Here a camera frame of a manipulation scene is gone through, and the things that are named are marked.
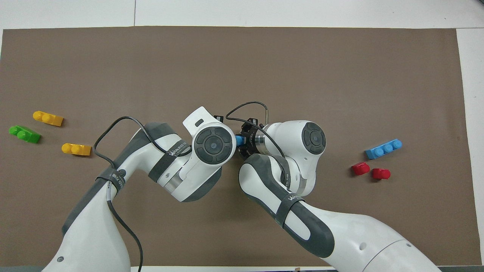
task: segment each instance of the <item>red lego brick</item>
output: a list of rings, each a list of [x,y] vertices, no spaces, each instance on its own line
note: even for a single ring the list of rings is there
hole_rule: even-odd
[[[374,179],[377,180],[387,180],[390,177],[391,173],[390,170],[388,169],[382,169],[382,168],[375,168],[372,170],[372,176]]]
[[[353,168],[353,172],[355,172],[355,175],[357,176],[370,172],[370,166],[366,163],[357,163],[351,168]]]

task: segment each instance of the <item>yellow lego brick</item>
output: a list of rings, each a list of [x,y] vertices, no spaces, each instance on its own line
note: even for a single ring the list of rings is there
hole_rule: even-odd
[[[62,145],[62,152],[73,155],[89,156],[91,154],[91,147],[65,143]]]
[[[54,126],[61,126],[62,120],[64,120],[64,117],[45,113],[45,112],[40,111],[40,110],[34,112],[32,117],[34,119],[36,119],[37,121],[44,122],[46,124],[51,124],[51,125],[54,125]]]

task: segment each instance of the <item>white floor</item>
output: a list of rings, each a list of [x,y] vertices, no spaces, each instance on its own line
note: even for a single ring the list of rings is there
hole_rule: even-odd
[[[484,4],[478,0],[0,0],[2,32],[133,25],[457,28],[484,261]]]

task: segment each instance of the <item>green lego brick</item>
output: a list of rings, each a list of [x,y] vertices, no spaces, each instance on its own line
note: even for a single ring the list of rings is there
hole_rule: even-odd
[[[40,134],[24,126],[13,126],[8,130],[8,133],[29,143],[37,143],[40,139]]]

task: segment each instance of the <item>black cable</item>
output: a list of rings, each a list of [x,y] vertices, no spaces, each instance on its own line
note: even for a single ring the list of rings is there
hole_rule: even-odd
[[[262,105],[262,106],[263,106],[263,107],[266,109],[266,111],[268,110],[268,109],[267,109],[267,106],[266,106],[264,103],[259,102],[259,101],[250,101],[250,102],[246,102],[246,103],[244,103],[244,104],[240,104],[240,105],[238,105],[237,107],[235,107],[235,109],[231,110],[229,113],[227,113],[227,115],[225,115],[225,119],[227,119],[227,120],[235,120],[235,121],[244,122],[244,123],[246,123],[246,124],[249,124],[249,125],[252,125],[252,126],[256,127],[256,128],[257,128],[258,130],[260,130],[260,131],[261,131],[261,132],[262,132],[262,133],[263,133],[265,136],[267,136],[267,138],[268,138],[269,140],[271,140],[271,142],[272,142],[272,143],[274,144],[274,146],[277,148],[277,150],[279,151],[279,153],[281,153],[281,156],[282,156],[282,157],[285,157],[285,156],[284,156],[284,153],[282,152],[282,150],[281,150],[281,148],[279,147],[279,145],[277,145],[277,144],[276,144],[276,142],[274,141],[274,139],[272,139],[272,137],[271,137],[271,136],[269,136],[269,134],[267,134],[267,132],[265,132],[263,129],[261,129],[261,128],[260,128],[260,127],[258,127],[257,125],[255,125],[255,124],[253,124],[253,123],[251,123],[251,122],[249,122],[249,121],[247,121],[247,120],[244,120],[244,119],[239,119],[239,118],[233,118],[233,117],[229,117],[229,115],[230,115],[230,114],[232,114],[234,111],[236,111],[236,110],[238,110],[239,108],[241,108],[241,107],[243,107],[243,106],[245,106],[245,105],[248,105],[248,104],[259,104],[259,105]]]
[[[99,144],[99,142],[104,138],[104,136],[106,136],[106,134],[121,120],[124,120],[124,119],[130,119],[130,120],[133,120],[136,124],[138,124],[138,126],[141,128],[141,130],[144,132],[144,134],[146,135],[146,137],[148,138],[148,140],[150,140],[150,142],[161,152],[163,153],[166,153],[167,151],[164,150],[162,147],[160,147],[154,140],[153,138],[150,136],[150,134],[146,131],[145,127],[143,126],[143,124],[141,124],[136,118],[133,118],[131,116],[123,116],[123,117],[119,117],[118,119],[116,119],[107,129],[106,131],[104,131],[101,136],[99,136],[99,138],[97,138],[97,141],[94,143],[93,147],[92,147],[92,151],[99,157],[107,160],[110,164],[111,164],[111,167],[113,169],[116,169],[116,166],[114,165],[114,162],[109,159],[108,157],[102,155],[101,153],[99,153],[97,151],[97,145]],[[181,153],[178,155],[179,156],[185,156],[187,154],[189,154],[190,152],[192,151],[192,149],[190,148],[189,151],[187,152],[184,152],[184,153]]]
[[[116,212],[116,210],[113,207],[113,203],[111,200],[107,201],[107,206],[109,207],[109,210],[111,213],[114,215],[114,217],[118,220],[118,222],[121,224],[121,226],[124,227],[124,229],[135,239],[136,244],[138,244],[138,249],[139,249],[139,266],[138,266],[138,272],[141,272],[141,267],[143,266],[143,249],[141,248],[141,243],[136,237],[136,234],[128,227],[128,225],[121,219],[119,214]]]

